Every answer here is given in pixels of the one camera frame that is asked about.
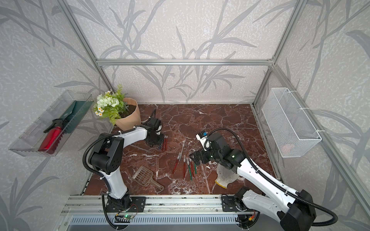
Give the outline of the silver carving knife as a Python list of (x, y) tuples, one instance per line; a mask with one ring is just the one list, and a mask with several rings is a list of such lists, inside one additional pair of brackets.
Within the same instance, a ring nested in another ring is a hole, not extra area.
[(182, 142), (182, 149), (181, 149), (181, 151), (179, 152), (179, 155), (178, 155), (178, 160), (179, 161), (181, 160), (181, 156), (182, 156), (182, 153), (183, 153), (183, 150), (184, 150), (184, 147), (185, 147), (185, 143), (186, 143), (186, 141)]

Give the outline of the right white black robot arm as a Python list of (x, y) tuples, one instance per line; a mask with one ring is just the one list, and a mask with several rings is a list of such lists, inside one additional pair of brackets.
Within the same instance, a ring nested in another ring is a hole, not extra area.
[(324, 227), (335, 224), (338, 216), (331, 210), (313, 202), (310, 193), (300, 192), (280, 182), (247, 154), (242, 143), (240, 149), (232, 149), (217, 130), (208, 134), (201, 131), (196, 135), (202, 148), (190, 154), (196, 165), (210, 161), (233, 171), (247, 179), (264, 194), (251, 189), (237, 193), (239, 210), (256, 210), (279, 222), (285, 231), (308, 231), (311, 227)]

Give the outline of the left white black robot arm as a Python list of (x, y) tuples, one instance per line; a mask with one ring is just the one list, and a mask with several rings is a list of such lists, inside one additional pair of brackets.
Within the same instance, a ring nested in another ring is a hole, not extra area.
[(150, 117), (143, 124), (135, 125), (130, 130), (112, 134), (102, 133), (85, 150), (82, 157), (83, 166), (104, 181), (110, 198), (122, 200), (128, 197), (128, 189), (119, 170), (123, 149), (138, 141), (145, 141), (149, 146), (162, 144), (164, 135), (161, 129), (161, 120)]

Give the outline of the green carving knife left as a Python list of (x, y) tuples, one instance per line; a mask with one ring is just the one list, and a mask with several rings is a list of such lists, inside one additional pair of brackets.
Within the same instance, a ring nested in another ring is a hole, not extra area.
[(188, 166), (188, 172), (189, 172), (189, 175), (190, 175), (190, 180), (192, 181), (192, 171), (191, 171), (191, 165), (190, 165), (190, 161), (189, 161), (189, 158), (186, 157), (186, 163), (187, 163), (187, 166)]

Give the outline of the white work glove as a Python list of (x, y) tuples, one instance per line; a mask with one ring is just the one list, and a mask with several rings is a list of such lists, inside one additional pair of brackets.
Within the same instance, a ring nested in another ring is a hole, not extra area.
[(225, 189), (227, 189), (229, 184), (235, 182), (240, 177), (239, 174), (233, 172), (231, 169), (225, 168), (220, 164), (217, 166), (216, 173), (217, 178), (215, 183)]

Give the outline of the terracotta flower pot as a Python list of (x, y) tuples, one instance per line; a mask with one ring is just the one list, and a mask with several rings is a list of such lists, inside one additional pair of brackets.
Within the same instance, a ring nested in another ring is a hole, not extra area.
[(123, 101), (128, 105), (129, 115), (117, 119), (115, 125), (122, 131), (133, 129), (135, 125), (141, 125), (140, 110), (137, 101), (132, 98), (124, 98)]

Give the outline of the brown plastic scoop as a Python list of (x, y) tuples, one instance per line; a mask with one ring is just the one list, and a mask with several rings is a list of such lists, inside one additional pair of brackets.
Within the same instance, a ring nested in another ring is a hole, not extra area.
[(133, 175), (133, 180), (141, 186), (153, 185), (160, 191), (164, 190), (164, 186), (159, 184), (153, 179), (153, 172), (145, 166), (140, 166), (139, 169)]

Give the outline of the artificial white flower plant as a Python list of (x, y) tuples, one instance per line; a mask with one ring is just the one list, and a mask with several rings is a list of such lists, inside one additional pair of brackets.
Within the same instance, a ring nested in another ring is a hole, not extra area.
[(125, 94), (122, 93), (123, 86), (118, 85), (115, 93), (111, 90), (97, 96), (93, 112), (97, 117), (107, 118), (112, 125), (116, 124), (118, 119), (129, 115), (128, 104), (124, 102)]

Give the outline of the green garden trowel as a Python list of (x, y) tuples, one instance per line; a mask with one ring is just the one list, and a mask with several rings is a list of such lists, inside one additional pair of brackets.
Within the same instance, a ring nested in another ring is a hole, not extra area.
[(93, 101), (74, 101), (60, 117), (63, 133), (72, 133), (92, 104)]

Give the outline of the small circuit board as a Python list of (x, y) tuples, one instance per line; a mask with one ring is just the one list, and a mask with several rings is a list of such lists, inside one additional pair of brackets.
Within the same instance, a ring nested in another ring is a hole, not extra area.
[(136, 214), (125, 214), (125, 215), (117, 214), (114, 217), (114, 220), (116, 223), (130, 223), (130, 221), (133, 220), (135, 217)]

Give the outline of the red spray bottle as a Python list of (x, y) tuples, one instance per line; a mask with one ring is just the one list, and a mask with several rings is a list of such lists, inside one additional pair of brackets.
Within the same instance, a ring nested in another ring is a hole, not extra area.
[(54, 119), (51, 126), (49, 126), (44, 133), (46, 137), (42, 141), (38, 151), (45, 152), (47, 154), (54, 154), (64, 134), (64, 129), (68, 124), (66, 119)]

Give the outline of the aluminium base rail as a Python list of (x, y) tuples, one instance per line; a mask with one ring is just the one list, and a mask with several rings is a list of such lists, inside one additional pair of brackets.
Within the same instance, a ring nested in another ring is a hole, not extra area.
[[(132, 201), (140, 209), (139, 215), (180, 214), (242, 214), (226, 196), (203, 195), (134, 195)], [(61, 212), (62, 215), (102, 215), (101, 196), (70, 196)]]

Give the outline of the clear plastic wall tray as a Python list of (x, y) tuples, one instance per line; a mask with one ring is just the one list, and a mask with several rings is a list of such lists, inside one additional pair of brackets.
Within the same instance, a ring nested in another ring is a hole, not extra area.
[(39, 152), (38, 149), (46, 137), (44, 131), (51, 126), (54, 119), (60, 119), (62, 114), (74, 101), (93, 101), (90, 93), (72, 92), (61, 94), (57, 100), (9, 147), (10, 151), (23, 157), (54, 157), (73, 133), (64, 133), (54, 154)]

